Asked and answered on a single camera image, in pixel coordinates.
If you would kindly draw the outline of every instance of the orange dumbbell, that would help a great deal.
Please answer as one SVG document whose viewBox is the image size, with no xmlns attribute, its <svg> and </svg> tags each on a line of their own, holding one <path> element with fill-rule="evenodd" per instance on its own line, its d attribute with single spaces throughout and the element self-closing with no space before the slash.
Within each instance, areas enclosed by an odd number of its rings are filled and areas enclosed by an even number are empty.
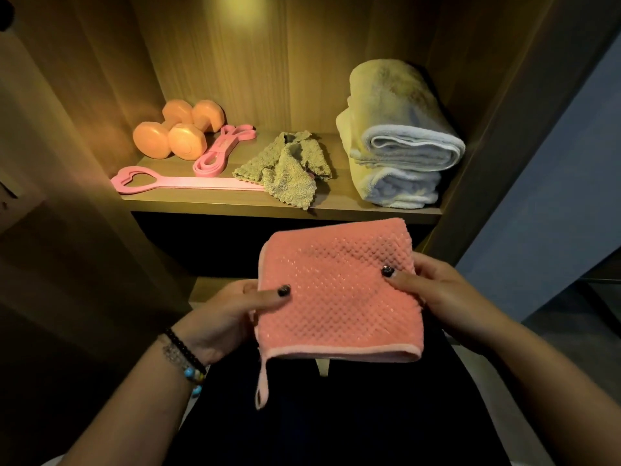
<svg viewBox="0 0 621 466">
<path fill-rule="evenodd" d="M 134 143 L 138 150 L 151 158 L 166 158 L 171 148 L 168 133 L 179 123 L 191 124 L 192 107 L 181 99 L 172 99 L 161 110 L 164 122 L 141 122 L 134 129 Z"/>
<path fill-rule="evenodd" d="M 168 134 L 173 153 L 184 160 L 196 160 L 207 149 L 205 132 L 218 132 L 224 124 L 224 111 L 210 100 L 198 101 L 192 109 L 191 124 L 175 124 Z"/>
</svg>

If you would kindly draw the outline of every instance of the person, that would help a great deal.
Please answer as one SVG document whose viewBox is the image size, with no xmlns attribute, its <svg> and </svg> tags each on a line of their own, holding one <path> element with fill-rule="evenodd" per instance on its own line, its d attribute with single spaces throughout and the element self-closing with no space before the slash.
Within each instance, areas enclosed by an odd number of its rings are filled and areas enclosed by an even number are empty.
<svg viewBox="0 0 621 466">
<path fill-rule="evenodd" d="M 270 397 L 257 411 L 259 369 L 248 313 L 291 297 L 230 283 L 172 328 L 212 365 L 181 429 L 192 384 L 158 339 L 61 461 L 62 466 L 213 464 L 508 464 L 485 405 L 442 332 L 485 354 L 510 380 L 553 458 L 621 465 L 621 408 L 570 360 L 477 292 L 454 268 L 414 253 L 416 274 L 382 272 L 425 305 L 415 363 L 270 360 Z"/>
</svg>

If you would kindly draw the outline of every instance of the black pants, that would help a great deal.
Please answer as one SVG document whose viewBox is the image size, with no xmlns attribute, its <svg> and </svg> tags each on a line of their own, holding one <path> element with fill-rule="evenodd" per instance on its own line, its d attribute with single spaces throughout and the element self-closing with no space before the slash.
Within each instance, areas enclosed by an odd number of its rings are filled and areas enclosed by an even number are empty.
<svg viewBox="0 0 621 466">
<path fill-rule="evenodd" d="M 256 342 L 212 366 L 166 465 L 508 464 L 475 383 L 434 318 L 414 363 L 268 361 L 254 405 Z"/>
</svg>

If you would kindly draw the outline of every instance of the hand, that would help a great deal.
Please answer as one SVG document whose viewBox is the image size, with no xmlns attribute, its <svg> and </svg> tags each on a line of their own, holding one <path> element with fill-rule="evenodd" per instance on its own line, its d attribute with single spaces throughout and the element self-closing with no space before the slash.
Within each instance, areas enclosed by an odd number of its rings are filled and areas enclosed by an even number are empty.
<svg viewBox="0 0 621 466">
<path fill-rule="evenodd" d="M 516 324 L 448 263 L 417 252 L 412 256 L 416 274 L 395 270 L 386 280 L 420 297 L 458 342 L 489 345 Z"/>
<path fill-rule="evenodd" d="M 221 360 L 252 333 L 249 313 L 277 309 L 291 299 L 288 286 L 257 291 L 257 283 L 239 280 L 227 284 L 172 327 L 201 363 L 210 365 Z"/>
</svg>

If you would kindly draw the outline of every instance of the folded white towel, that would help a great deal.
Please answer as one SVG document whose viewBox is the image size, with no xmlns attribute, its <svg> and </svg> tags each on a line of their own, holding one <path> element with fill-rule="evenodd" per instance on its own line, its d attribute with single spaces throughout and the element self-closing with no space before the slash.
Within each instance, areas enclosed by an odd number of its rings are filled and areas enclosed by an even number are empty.
<svg viewBox="0 0 621 466">
<path fill-rule="evenodd" d="M 442 114 L 418 70 L 403 61 L 369 60 L 350 75 L 352 132 L 359 164 L 436 172 L 462 158 L 466 145 Z"/>
<path fill-rule="evenodd" d="M 400 209 L 420 209 L 438 200 L 435 187 L 440 182 L 438 172 L 412 172 L 390 166 L 359 164 L 352 158 L 355 147 L 364 147 L 352 137 L 351 116 L 346 109 L 337 117 L 337 129 L 343 148 L 350 156 L 352 181 L 360 197 L 370 203 Z"/>
</svg>

